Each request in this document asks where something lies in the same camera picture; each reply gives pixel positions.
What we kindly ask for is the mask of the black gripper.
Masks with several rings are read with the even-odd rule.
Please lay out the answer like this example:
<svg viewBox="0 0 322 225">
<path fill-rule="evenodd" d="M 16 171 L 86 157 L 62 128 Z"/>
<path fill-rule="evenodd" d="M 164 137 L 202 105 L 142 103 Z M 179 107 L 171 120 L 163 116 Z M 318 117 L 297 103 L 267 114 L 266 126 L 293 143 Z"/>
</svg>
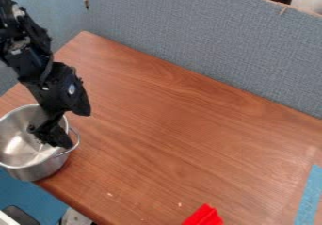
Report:
<svg viewBox="0 0 322 225">
<path fill-rule="evenodd" d="M 32 114 L 27 131 L 52 147 L 70 149 L 74 142 L 64 128 L 59 125 L 63 113 L 72 111 L 79 116 L 91 115 L 91 104 L 83 81 L 76 76 L 76 69 L 62 62 L 55 62 L 44 80 L 35 77 L 19 79 L 28 88 L 43 110 Z"/>
</svg>

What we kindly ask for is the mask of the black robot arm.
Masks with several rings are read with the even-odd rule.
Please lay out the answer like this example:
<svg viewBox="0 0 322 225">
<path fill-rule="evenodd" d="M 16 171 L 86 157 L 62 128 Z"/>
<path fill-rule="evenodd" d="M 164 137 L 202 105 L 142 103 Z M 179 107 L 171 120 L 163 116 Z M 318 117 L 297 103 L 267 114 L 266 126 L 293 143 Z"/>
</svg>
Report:
<svg viewBox="0 0 322 225">
<path fill-rule="evenodd" d="M 54 60 L 48 30 L 13 0 L 0 0 L 0 61 L 38 101 L 27 131 L 44 144 L 70 149 L 74 142 L 59 122 L 67 112 L 91 115 L 91 103 L 76 68 Z"/>
</svg>

